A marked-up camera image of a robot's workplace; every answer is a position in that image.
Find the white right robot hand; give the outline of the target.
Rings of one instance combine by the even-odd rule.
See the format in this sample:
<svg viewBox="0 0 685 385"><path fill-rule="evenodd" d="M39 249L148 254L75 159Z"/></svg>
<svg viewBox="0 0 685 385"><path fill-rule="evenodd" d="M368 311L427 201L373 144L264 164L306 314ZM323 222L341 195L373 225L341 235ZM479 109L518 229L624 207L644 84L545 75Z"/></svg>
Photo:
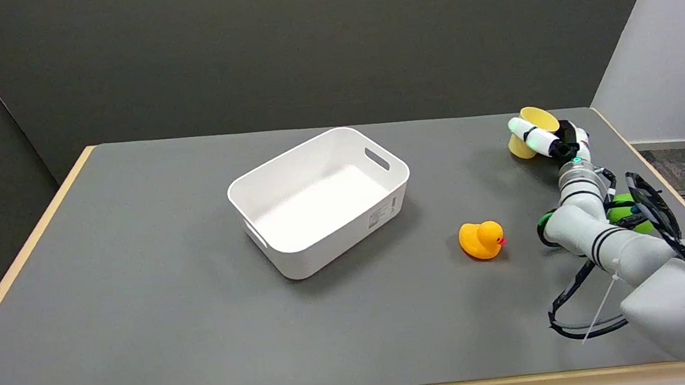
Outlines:
<svg viewBox="0 0 685 385"><path fill-rule="evenodd" d="M569 120L559 120L557 124L557 130L550 132L524 118L511 118L508 121L508 130L512 133L508 144L510 153L521 159L540 154L561 166L568 162L589 162L588 133Z"/></svg>

